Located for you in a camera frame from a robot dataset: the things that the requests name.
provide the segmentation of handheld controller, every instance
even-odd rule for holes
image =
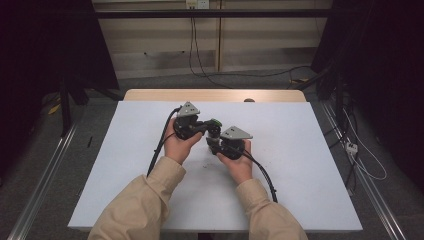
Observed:
[[[229,159],[239,159],[244,151],[243,139],[253,137],[236,126],[221,133],[222,124],[218,120],[197,121],[199,113],[200,111],[190,102],[181,107],[173,126],[177,137],[187,140],[198,132],[205,134],[207,131],[206,142],[212,154],[216,155],[219,152]]]

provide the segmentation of cuff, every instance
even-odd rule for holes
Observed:
[[[167,190],[174,191],[183,180],[185,173],[186,170],[180,164],[163,156],[156,163],[147,179],[160,183]]]
[[[268,193],[259,179],[244,181],[237,187],[236,192],[245,210],[261,201],[269,201]]]

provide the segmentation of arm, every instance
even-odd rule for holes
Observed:
[[[251,151],[251,142],[245,140]],[[305,232],[293,215],[278,203],[271,202],[265,188],[252,176],[252,161],[242,156],[231,160],[217,154],[238,184],[237,195],[249,219],[249,239],[307,239]]]
[[[165,136],[173,135],[173,121]],[[150,175],[135,178],[109,203],[88,239],[159,239],[169,214],[169,199],[185,175],[181,165],[201,137],[201,133],[185,141],[169,137],[164,144],[165,156]]]

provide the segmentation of white table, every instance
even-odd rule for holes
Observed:
[[[250,90],[226,91],[245,98]],[[269,97],[263,91],[250,91],[247,96],[259,101],[259,93]],[[223,123],[223,130],[236,125],[253,135],[253,156],[268,171],[279,202],[306,231],[362,229],[309,103],[197,102],[195,97],[185,96],[201,111],[199,120],[216,118]],[[116,194],[147,172],[167,116],[185,102],[126,100],[118,105],[69,223],[71,228],[89,230]],[[235,183],[225,166],[209,153],[204,139],[193,147],[184,167],[187,174],[171,198],[171,214],[163,230],[246,231]],[[254,175],[268,190],[257,168]]]

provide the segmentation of beige sleeve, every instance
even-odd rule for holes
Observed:
[[[148,178],[135,178],[109,203],[88,239],[159,239],[169,199],[184,175],[181,165],[162,157]]]
[[[249,218],[249,240],[308,239],[293,215],[269,200],[258,179],[240,184],[237,194]]]

